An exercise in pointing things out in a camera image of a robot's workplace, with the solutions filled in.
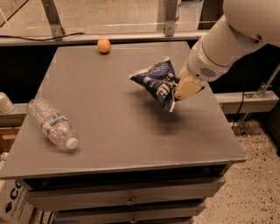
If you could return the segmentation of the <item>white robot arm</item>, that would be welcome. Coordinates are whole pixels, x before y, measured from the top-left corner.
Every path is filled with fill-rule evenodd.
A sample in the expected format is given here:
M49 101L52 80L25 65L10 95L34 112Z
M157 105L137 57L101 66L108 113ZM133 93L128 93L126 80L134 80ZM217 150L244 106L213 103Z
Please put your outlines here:
M197 94L267 44L280 44L280 0L224 0L222 17L199 38L179 72L174 97Z

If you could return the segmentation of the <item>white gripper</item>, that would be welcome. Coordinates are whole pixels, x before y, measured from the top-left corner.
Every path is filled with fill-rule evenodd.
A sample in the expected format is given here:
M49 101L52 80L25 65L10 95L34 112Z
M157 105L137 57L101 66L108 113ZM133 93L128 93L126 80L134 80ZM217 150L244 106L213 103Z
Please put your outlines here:
M174 97L178 101L197 94L206 82L219 79L229 69L229 55L217 45L201 38L191 49L178 77Z

